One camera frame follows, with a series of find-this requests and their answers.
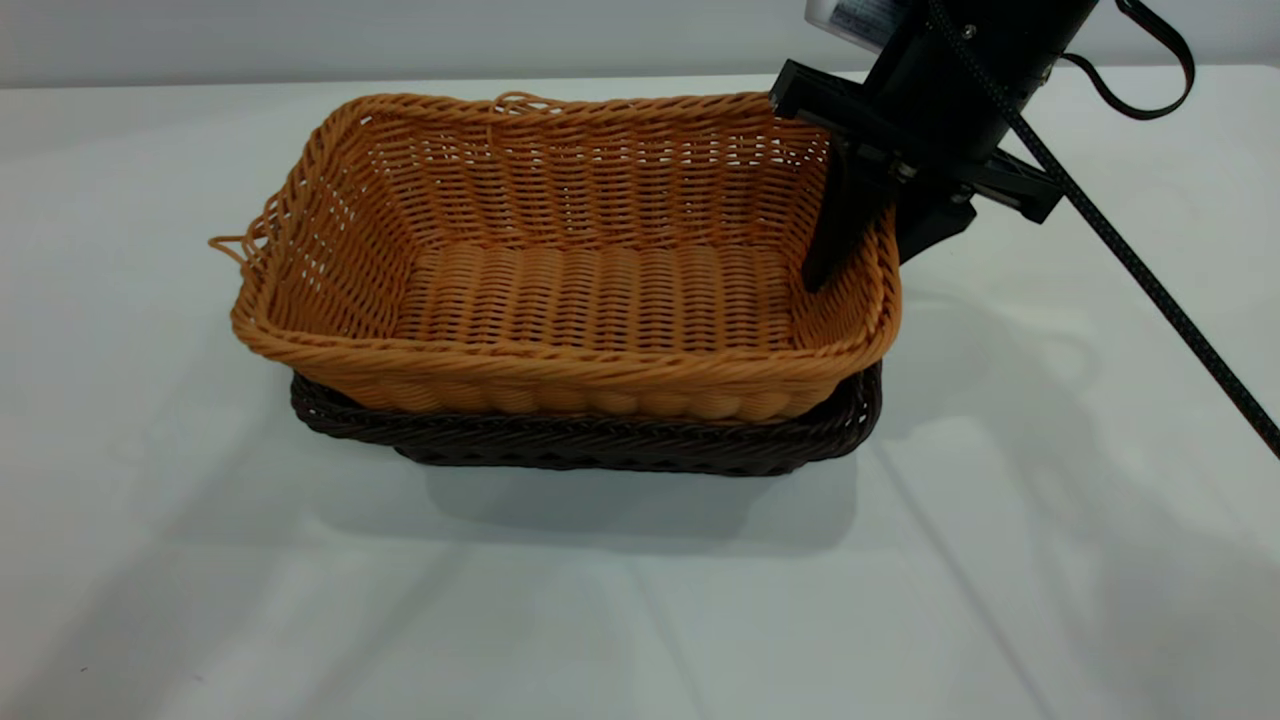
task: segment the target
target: black strap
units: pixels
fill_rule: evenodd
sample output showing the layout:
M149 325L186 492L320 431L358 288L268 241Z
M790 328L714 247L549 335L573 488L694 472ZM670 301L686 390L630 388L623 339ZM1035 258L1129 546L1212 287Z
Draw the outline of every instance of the black strap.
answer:
M1183 40L1183 36L1174 29L1171 24L1166 23L1160 15L1153 13L1151 8L1143 5L1138 0L1116 0L1116 6L1120 8L1121 13L1129 15L1129 19L1138 23L1138 27L1149 32L1152 37L1158 40L1165 47L1172 50L1174 56L1178 58L1178 61L1183 65L1183 74L1187 76L1187 90L1183 91L1183 96L1179 97L1176 102L1158 110L1142 110L1134 108L1133 105L1129 105L1124 100L1116 97L1115 92L1111 92L1107 83L1102 82L1102 76L1098 74L1098 69L1093 67L1093 63L1074 53L1064 53L1062 59L1080 65L1080 69L1083 69L1085 74L1089 76L1089 79L1093 81L1093 87L1098 88L1098 95L1107 101L1107 105L1111 105L1120 113L1135 120L1155 120L1156 118L1164 118L1181 106L1183 101L1187 100L1187 96L1192 94L1192 86L1196 85L1196 59L1192 58L1192 49L1187 46L1187 41Z

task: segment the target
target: basket rim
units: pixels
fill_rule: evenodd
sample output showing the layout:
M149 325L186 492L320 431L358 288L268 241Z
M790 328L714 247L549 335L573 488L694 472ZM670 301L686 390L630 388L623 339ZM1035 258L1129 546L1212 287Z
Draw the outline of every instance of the basket rim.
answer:
M518 111L504 109L503 101L520 97L531 101L518 106ZM703 378L714 370L723 386L735 382L777 382L780 389L792 384L805 384L844 378L874 364L892 345L902 314L902 288L899 275L897 243L893 238L895 217L891 208L868 233L859 254L861 264L878 278L868 278L878 287L878 302L868 307L859 332L838 342L812 348L791 350L740 350L726 348L712 352L645 352L595 351L541 343L502 341L494 345L471 345L456 341L416 341L402 338L348 338L291 331L274 324L268 318L279 284L279 274L271 270L274 250L285 241L283 228L271 227L268 218L282 211L287 190L317 158L310 149L325 147L358 126L370 113L388 113L402 117L435 117L451 122L483 123L490 127L529 127L568 122L581 123L582 115L599 115L600 122L618 122L616 113L625 110L625 124L646 119L690 120L723 119L733 114L758 114L768 110L764 92L737 92L724 95L684 95L657 99L558 101L526 94L506 94L493 101L466 101L447 96L412 94L381 94L353 99L337 110L315 129L297 167L291 172L285 187L274 193L242 237L246 261L241 268L239 297L232 310L232 324L237 337L255 351L292 366L319 366L340 361L351 372L376 370L390 378L421 377L448 373L457 378L492 379L502 375L511 379L547 379L568 384L590 383L593 387L645 387L680 382L682 378ZM266 240L259 249L257 240ZM840 359L847 363L840 365ZM580 365L572 378L557 372L566 360ZM837 361L838 370L833 370ZM660 378L654 369L663 368Z

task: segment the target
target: woven texture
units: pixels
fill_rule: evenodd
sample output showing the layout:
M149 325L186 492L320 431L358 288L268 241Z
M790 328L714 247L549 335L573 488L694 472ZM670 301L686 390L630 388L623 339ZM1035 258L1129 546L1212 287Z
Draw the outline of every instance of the woven texture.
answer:
M826 163L763 94L355 100L230 238L234 331L366 407L794 418L901 315L891 217L801 286Z
M721 475L778 475L861 445L881 411L879 364L840 383L800 418L771 425L714 427L622 418L412 415L366 410L302 375L293 409L311 429L393 446L429 465L605 468Z

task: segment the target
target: orange wicker basket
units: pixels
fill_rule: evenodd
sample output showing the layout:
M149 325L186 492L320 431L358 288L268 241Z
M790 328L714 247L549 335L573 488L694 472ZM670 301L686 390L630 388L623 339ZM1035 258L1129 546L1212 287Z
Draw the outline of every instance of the orange wicker basket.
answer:
M210 242L242 265L241 341L366 407L781 420L901 316L891 217L801 286L826 163L764 94L370 96Z

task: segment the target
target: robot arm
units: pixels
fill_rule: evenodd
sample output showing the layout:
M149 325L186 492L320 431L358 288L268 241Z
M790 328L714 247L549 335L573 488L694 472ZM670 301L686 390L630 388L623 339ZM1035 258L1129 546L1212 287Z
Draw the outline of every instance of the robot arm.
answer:
M1138 0L1117 4L1174 49L1188 72L1189 92L1194 64L1178 32ZM832 133L823 210L804 268L810 291L847 260L854 250L850 238L860 238L890 204L897 206L902 261L968 228L977 217L974 195L1044 222L1062 188L1043 170L997 149L1009 124L933 27L931 0L812 0L813 5L828 18L819 24L872 49L883 42L883 49L865 83L788 60L769 94L778 115ZM1065 50L1096 5L1097 0L946 0L965 45L1018 110L1047 82L1060 58L1083 61ZM1096 72L1091 77L1103 97L1130 117L1162 117L1181 104L1134 110L1115 99Z

